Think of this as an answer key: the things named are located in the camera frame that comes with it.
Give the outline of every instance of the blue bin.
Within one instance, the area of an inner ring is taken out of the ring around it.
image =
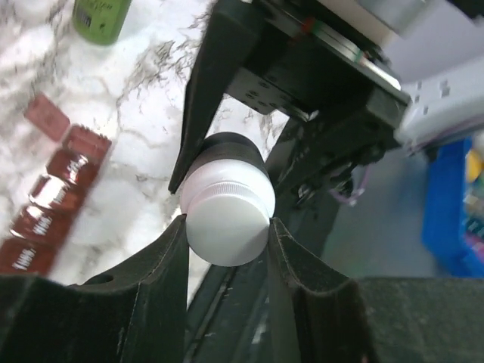
[[[472,141],[441,147],[430,164],[422,241],[456,277],[484,278],[484,264],[464,239],[466,213],[466,155]]]

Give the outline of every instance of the red candy wrapper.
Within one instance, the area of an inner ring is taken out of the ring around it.
[[[111,147],[112,141],[84,126],[74,125],[64,139],[63,145],[67,150],[88,157],[96,163],[101,163]]]
[[[100,166],[72,150],[59,149],[47,165],[47,173],[82,188],[89,188],[98,176]]]
[[[56,250],[45,244],[12,237],[0,247],[0,273],[46,275],[54,263]]]
[[[86,196],[86,191],[77,185],[56,178],[43,175],[30,192],[30,202],[58,213],[77,213]]]
[[[34,98],[25,117],[53,141],[60,141],[70,126],[44,95]],[[0,274],[50,272],[110,146],[111,140],[84,126],[70,128],[0,247]]]
[[[62,139],[70,126],[69,118],[43,94],[29,103],[24,116],[55,142]]]
[[[62,247],[72,224],[72,216],[35,205],[22,208],[11,233],[55,249]]]

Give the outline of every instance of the white cylindrical object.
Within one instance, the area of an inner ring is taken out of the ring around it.
[[[243,265],[265,249],[275,211],[274,188],[267,174],[250,160],[240,160],[243,157],[238,160],[228,153],[206,159],[189,174],[181,191],[188,243],[213,265]]]

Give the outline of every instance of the white marble countertop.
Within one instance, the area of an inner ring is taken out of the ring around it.
[[[209,15],[207,0],[133,0],[119,41],[99,47],[70,24],[73,0],[0,2],[0,229],[27,202],[52,144],[23,117],[44,92],[78,123],[114,140],[51,278],[81,284],[155,240],[179,213],[167,190],[185,84]],[[249,136],[266,157],[284,125],[236,100],[211,132]],[[191,255],[189,299],[207,264]]]

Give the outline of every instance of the white plastic casing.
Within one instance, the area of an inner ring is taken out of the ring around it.
[[[484,115],[484,57],[403,85],[402,91],[409,93],[412,105],[395,137],[407,148],[418,149]]]
[[[275,193],[269,178],[244,161],[222,159],[191,173],[180,208],[192,250],[213,265],[238,266],[265,249]]]

